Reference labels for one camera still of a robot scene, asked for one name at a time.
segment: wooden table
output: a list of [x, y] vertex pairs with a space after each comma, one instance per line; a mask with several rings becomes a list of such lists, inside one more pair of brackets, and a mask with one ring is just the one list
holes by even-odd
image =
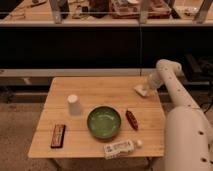
[[[115, 108], [121, 116], [119, 134], [112, 140], [140, 139], [143, 147], [128, 157], [160, 157], [164, 154], [165, 117], [156, 91], [147, 98], [138, 95], [133, 87], [144, 82], [143, 77], [56, 77], [54, 78], [28, 156], [30, 158], [97, 158], [104, 157], [103, 146], [87, 128], [87, 116], [97, 106]], [[77, 94], [83, 114], [71, 116], [67, 97]], [[129, 125], [125, 112], [136, 116], [139, 130]], [[55, 124], [66, 124], [64, 146], [51, 149]]]
[[[183, 0], [176, 0], [175, 1], [175, 5], [174, 8], [176, 9], [176, 11], [178, 12], [178, 14], [181, 16], [181, 19], [183, 20], [192, 20], [193, 17], [187, 17], [185, 16], [182, 12], [179, 6], [197, 6], [198, 8], [200, 7], [202, 3], [202, 0], [188, 0], [186, 1], [186, 3], [183, 3]], [[52, 11], [51, 11], [51, 7], [49, 4], [49, 1], [43, 5], [34, 7], [34, 8], [23, 8], [25, 6], [28, 6], [32, 4], [31, 0], [24, 0], [20, 5], [17, 6], [17, 8], [15, 8], [9, 16], [7, 16], [4, 21], [53, 21], [52, 18]], [[91, 22], [93, 20], [100, 21], [100, 19], [95, 19], [90, 17], [88, 20], [87, 19], [72, 19], [72, 15], [76, 10], [77, 7], [77, 3], [73, 3], [69, 5], [70, 8], [70, 15], [68, 16], [67, 19], [65, 19], [65, 21], [79, 21], [79, 22], [83, 22], [83, 21], [88, 21]], [[84, 3], [80, 3], [80, 5], [86, 5], [88, 6], [88, 1], [86, 0]], [[213, 19], [213, 6], [210, 8], [208, 15], [207, 15], [207, 20], [212, 20]], [[115, 20], [115, 22], [118, 22], [118, 19], [113, 19], [111, 16], [107, 15], [105, 17], [103, 17], [101, 19], [102, 22], [105, 22], [106, 20]]]

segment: white paper cup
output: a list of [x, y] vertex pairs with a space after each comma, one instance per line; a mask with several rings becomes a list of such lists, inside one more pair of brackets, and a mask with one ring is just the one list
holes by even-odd
[[77, 95], [69, 95], [67, 98], [67, 102], [70, 115], [80, 115], [82, 113], [82, 106]]

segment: chocolate bar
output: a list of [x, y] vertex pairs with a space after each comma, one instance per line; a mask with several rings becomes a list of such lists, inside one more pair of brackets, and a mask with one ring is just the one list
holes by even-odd
[[66, 125], [63, 125], [63, 124], [55, 125], [53, 136], [52, 136], [51, 148], [63, 147], [65, 128], [66, 128]]
[[131, 127], [137, 131], [138, 122], [131, 111], [129, 111], [129, 110], [126, 111], [126, 118], [127, 118], [128, 122], [130, 123]]

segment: table leg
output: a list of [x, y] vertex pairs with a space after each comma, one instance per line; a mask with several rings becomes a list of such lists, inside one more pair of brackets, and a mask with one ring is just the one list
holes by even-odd
[[14, 97], [13, 91], [7, 86], [3, 86], [2, 89], [3, 89], [2, 95], [5, 98], [5, 102], [6, 103], [12, 102], [12, 99]]
[[153, 171], [152, 167], [156, 163], [156, 161], [158, 160], [158, 157], [147, 157], [146, 159], [148, 161], [148, 164], [144, 167], [144, 169]]

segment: green bowl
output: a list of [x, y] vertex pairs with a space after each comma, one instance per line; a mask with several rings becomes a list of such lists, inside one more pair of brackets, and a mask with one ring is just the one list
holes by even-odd
[[87, 126], [93, 136], [107, 140], [118, 133], [121, 117], [115, 109], [100, 106], [90, 112], [87, 118]]

